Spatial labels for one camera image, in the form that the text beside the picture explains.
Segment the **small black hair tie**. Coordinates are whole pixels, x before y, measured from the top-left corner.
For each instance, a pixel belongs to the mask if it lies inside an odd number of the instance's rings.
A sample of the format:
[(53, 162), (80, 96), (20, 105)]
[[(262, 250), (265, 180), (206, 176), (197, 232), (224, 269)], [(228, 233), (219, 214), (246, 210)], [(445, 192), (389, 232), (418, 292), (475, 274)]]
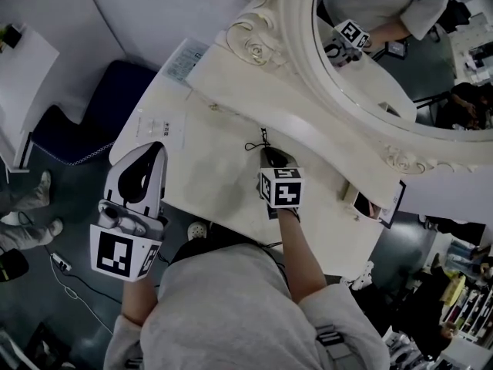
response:
[(257, 148), (265, 148), (271, 146), (271, 143), (269, 142), (269, 138), (268, 138), (267, 129), (265, 127), (260, 128), (260, 134), (261, 134), (261, 141), (259, 143), (248, 142), (244, 145), (244, 149), (247, 152), (250, 152)]

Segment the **white display shelf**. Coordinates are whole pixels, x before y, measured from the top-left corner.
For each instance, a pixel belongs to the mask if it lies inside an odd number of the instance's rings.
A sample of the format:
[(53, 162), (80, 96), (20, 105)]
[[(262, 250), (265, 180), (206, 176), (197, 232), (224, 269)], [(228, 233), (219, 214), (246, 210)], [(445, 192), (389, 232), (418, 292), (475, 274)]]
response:
[(391, 370), (484, 370), (493, 359), (493, 288), (488, 291), (465, 288), (454, 306), (446, 308), (444, 321), (458, 327), (451, 344), (428, 361), (416, 344), (404, 334), (385, 335), (391, 353)]

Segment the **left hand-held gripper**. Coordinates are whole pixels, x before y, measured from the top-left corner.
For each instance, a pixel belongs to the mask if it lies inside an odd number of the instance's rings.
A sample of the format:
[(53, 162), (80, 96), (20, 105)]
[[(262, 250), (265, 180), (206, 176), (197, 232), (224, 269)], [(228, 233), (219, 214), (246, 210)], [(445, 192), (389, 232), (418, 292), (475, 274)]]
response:
[(131, 150), (109, 170), (99, 219), (89, 231), (94, 271), (128, 282), (149, 273), (169, 225), (159, 213), (167, 164), (166, 148), (153, 142)]

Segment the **white dressing table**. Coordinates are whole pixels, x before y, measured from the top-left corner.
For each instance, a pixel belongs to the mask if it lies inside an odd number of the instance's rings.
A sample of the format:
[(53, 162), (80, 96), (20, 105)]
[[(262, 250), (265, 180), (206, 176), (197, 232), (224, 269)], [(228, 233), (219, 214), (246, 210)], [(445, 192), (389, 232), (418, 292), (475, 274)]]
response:
[(301, 225), (325, 274), (355, 278), (383, 227), (354, 216), (342, 201), (346, 185), (389, 207), (401, 176), (364, 138), (320, 108), (288, 71), (268, 72), (219, 45), (183, 40), (161, 67), (115, 141), (116, 163), (140, 144), (143, 118), (169, 120), (180, 134), (169, 155), (164, 200), (259, 242), (280, 239), (257, 190), (259, 143), (291, 155), (305, 172)]

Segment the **black framed leaf picture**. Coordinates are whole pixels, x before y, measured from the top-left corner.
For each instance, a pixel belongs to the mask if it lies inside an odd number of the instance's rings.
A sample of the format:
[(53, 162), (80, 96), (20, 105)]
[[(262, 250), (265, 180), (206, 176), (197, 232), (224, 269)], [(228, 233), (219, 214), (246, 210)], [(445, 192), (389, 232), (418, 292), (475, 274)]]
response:
[(406, 184), (401, 180), (397, 186), (397, 189), (392, 199), (392, 203), (389, 206), (389, 208), (381, 209), (378, 220), (382, 225), (384, 225), (388, 229), (391, 228), (394, 222), (395, 214), (399, 209), (405, 190), (406, 190)]

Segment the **person's left white shoe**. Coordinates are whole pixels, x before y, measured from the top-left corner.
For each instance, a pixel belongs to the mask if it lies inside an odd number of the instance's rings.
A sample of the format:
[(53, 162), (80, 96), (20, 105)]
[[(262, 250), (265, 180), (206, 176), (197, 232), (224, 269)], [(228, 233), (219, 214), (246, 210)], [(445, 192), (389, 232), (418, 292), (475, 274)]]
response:
[(188, 241), (207, 238), (208, 232), (209, 232), (209, 228), (204, 222), (201, 221), (193, 222), (187, 228)]

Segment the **yellow green container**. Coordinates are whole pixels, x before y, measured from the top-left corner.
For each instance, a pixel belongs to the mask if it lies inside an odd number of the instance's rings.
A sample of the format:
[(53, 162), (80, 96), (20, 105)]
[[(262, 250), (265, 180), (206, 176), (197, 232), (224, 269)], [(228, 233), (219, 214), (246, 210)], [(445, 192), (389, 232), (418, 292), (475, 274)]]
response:
[(456, 274), (449, 282), (448, 286), (445, 288), (441, 300), (445, 305), (451, 307), (460, 297), (462, 290), (464, 289), (466, 283), (466, 276), (463, 274)]

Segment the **white cabinet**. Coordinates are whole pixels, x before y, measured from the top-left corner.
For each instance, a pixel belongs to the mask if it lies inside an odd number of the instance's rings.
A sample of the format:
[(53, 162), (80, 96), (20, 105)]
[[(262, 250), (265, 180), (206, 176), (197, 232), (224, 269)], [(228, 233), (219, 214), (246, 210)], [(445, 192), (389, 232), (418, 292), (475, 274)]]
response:
[(59, 52), (24, 25), (15, 48), (0, 53), (0, 160), (9, 173), (27, 173), (32, 131), (26, 118)]

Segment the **oval mirror with ornate frame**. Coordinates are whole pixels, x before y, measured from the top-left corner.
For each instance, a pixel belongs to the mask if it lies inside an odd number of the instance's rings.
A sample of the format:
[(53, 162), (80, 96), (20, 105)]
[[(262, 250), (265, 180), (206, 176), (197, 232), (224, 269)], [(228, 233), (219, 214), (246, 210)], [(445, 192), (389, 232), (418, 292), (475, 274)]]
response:
[(449, 163), (493, 165), (493, 129), (463, 131), (416, 123), (400, 84), (370, 56), (337, 67), (324, 46), (336, 30), (316, 16), (316, 0), (252, 0), (226, 31), (226, 44), (255, 66), (286, 62), (331, 116), (369, 138), (404, 173)]

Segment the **white power strip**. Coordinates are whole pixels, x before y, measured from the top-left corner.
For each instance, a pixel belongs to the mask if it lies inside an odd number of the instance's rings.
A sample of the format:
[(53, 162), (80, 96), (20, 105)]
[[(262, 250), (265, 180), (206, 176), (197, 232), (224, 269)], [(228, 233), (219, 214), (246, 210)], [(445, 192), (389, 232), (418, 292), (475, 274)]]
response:
[(72, 270), (72, 265), (58, 253), (52, 252), (50, 258), (61, 272), (70, 272)]

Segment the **white printed label sheet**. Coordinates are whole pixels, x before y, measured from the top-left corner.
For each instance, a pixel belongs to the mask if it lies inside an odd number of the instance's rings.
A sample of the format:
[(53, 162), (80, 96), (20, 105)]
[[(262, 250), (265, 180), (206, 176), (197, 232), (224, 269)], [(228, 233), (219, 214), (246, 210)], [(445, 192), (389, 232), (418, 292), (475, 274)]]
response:
[(185, 143), (186, 113), (141, 114), (137, 121), (136, 144), (161, 142), (168, 150), (181, 150)]

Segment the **small cream white drawer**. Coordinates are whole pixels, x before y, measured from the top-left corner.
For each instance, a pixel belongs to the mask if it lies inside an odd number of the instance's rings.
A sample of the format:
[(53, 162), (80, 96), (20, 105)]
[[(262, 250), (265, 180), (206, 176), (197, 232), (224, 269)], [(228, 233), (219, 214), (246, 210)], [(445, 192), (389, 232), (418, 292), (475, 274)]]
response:
[(378, 218), (369, 217), (369, 201), (356, 187), (349, 184), (342, 199), (344, 208), (355, 220), (372, 220), (379, 222)]

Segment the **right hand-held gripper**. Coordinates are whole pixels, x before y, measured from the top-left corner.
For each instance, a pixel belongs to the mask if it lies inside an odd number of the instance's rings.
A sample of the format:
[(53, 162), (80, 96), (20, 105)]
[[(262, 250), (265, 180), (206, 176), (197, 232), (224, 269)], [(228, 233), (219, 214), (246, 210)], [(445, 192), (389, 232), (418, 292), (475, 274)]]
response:
[(278, 209), (300, 207), (305, 187), (304, 169), (289, 153), (271, 146), (262, 148), (258, 179), (257, 189), (266, 202), (269, 220), (277, 219)]

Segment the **person's black trousers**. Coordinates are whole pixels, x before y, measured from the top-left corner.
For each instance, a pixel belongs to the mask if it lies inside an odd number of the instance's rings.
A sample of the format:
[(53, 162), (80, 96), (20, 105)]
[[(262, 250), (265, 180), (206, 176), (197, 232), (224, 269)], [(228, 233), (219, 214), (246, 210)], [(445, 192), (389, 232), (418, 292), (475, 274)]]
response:
[(224, 248), (232, 247), (235, 245), (251, 245), (261, 248), (262, 250), (268, 250), (269, 247), (266, 244), (261, 244), (251, 238), (238, 234), (226, 227), (213, 224), (209, 230), (207, 237), (193, 238), (185, 243), (175, 254), (171, 260), (171, 264), (178, 261), (185, 260), (189, 257), (195, 257), (201, 254), (206, 254), (212, 251), (218, 251)]

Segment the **plant in black pot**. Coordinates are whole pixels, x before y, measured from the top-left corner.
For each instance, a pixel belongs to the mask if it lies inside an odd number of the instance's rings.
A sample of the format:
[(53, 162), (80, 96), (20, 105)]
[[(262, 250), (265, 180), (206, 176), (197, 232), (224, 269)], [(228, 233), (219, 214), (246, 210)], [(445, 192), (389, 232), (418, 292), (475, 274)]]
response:
[(22, 33), (13, 25), (8, 24), (0, 28), (0, 53), (6, 46), (13, 49), (17, 46), (22, 37)]

